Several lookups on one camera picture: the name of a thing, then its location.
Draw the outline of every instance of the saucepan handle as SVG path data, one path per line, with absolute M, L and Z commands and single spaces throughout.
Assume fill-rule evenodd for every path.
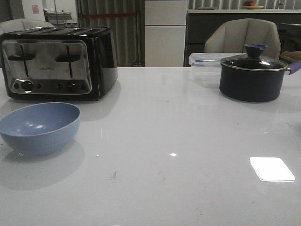
M 295 61 L 288 65 L 287 70 L 289 71 L 289 74 L 294 74 L 298 70 L 301 69 L 301 60 Z

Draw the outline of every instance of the gray chair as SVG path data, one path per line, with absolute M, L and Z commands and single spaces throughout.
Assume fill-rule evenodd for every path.
M 262 55 L 278 59 L 281 51 L 276 24 L 253 18 L 231 20 L 222 24 L 206 41 L 205 53 L 246 52 L 244 44 L 266 44 Z
M 54 27 L 51 23 L 40 20 L 15 19 L 0 23 L 0 34 L 15 32 L 34 27 Z

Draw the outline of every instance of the bowl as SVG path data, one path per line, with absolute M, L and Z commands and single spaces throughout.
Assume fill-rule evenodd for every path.
M 263 7 L 264 6 L 244 6 L 244 8 L 246 8 L 246 9 L 261 9 Z
M 48 154 L 71 142 L 79 129 L 80 111 L 61 102 L 17 109 L 0 121 L 0 135 L 23 154 Z

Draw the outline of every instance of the toaster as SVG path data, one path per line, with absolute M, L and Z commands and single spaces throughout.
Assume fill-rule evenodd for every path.
M 7 94 L 26 100 L 99 100 L 114 85 L 110 28 L 37 27 L 0 36 Z

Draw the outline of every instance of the red strap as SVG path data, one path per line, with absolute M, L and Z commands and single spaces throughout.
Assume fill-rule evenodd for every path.
M 108 17 L 125 17 L 125 16 L 135 16 L 136 13 L 112 13 L 112 14 L 84 14 L 85 18 L 108 18 Z

